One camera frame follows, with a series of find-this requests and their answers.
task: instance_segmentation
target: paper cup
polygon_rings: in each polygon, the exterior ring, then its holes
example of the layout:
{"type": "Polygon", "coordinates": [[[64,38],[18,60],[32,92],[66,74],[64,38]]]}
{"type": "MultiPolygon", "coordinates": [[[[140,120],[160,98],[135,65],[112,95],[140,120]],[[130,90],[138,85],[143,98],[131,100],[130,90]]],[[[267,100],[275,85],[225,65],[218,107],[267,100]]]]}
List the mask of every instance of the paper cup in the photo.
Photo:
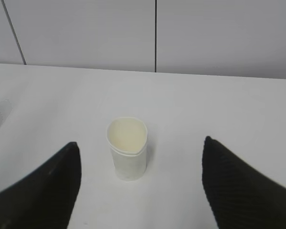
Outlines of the paper cup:
{"type": "Polygon", "coordinates": [[[117,177],[131,181],[146,170],[148,132],[146,125],[133,117],[120,117],[109,125],[106,138],[117,177]]]}

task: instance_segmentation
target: table surface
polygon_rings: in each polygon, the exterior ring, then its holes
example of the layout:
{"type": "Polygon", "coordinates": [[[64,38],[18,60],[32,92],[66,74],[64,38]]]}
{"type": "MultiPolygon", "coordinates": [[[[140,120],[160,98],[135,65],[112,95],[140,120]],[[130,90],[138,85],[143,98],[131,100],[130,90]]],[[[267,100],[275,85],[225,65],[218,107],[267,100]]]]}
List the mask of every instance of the table surface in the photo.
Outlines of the table surface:
{"type": "Polygon", "coordinates": [[[201,183],[207,135],[286,187],[286,80],[0,64],[0,191],[76,141],[70,229],[215,229],[201,183]],[[142,178],[116,178],[106,126],[149,131],[142,178]]]}

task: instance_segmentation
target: wall seam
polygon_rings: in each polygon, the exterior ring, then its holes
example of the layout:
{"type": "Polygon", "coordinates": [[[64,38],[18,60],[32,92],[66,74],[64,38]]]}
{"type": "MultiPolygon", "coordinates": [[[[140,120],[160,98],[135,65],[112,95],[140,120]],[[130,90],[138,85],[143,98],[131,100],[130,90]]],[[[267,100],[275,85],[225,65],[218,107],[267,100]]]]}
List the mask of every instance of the wall seam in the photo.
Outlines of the wall seam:
{"type": "Polygon", "coordinates": [[[9,23],[9,25],[10,25],[10,28],[11,28],[11,31],[12,31],[12,34],[13,34],[13,37],[14,37],[14,39],[15,39],[15,42],[16,42],[17,46],[18,46],[18,50],[19,50],[19,52],[20,52],[20,55],[21,55],[23,64],[26,65],[27,63],[26,63],[26,61],[25,61],[24,54],[23,54],[22,48],[21,48],[21,46],[20,46],[20,42],[19,42],[18,37],[17,37],[17,35],[16,35],[16,33],[15,33],[14,27],[13,27],[13,25],[12,25],[12,22],[11,22],[11,19],[10,19],[10,16],[9,16],[9,13],[8,13],[8,11],[7,11],[5,1],[4,1],[4,0],[1,0],[1,3],[2,3],[2,5],[3,5],[3,8],[4,8],[4,11],[5,11],[5,14],[6,14],[8,23],[9,23]]]}
{"type": "Polygon", "coordinates": [[[155,0],[155,20],[154,20],[154,72],[157,72],[157,11],[158,2],[155,0]]]}

